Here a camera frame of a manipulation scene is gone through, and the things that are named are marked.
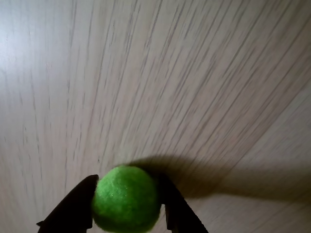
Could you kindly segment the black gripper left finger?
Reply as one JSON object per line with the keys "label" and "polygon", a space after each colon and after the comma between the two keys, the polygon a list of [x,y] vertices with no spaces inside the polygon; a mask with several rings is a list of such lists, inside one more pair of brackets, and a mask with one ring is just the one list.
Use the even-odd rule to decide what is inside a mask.
{"label": "black gripper left finger", "polygon": [[99,176],[79,182],[41,222],[39,233],[85,233],[93,226],[91,203]]}

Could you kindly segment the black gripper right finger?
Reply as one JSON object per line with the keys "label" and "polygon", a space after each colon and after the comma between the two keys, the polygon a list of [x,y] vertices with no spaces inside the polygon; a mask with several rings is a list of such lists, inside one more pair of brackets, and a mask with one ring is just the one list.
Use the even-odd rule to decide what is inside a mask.
{"label": "black gripper right finger", "polygon": [[165,205],[168,230],[173,233],[208,233],[199,217],[166,175],[161,174],[158,177],[158,185],[161,202]]}

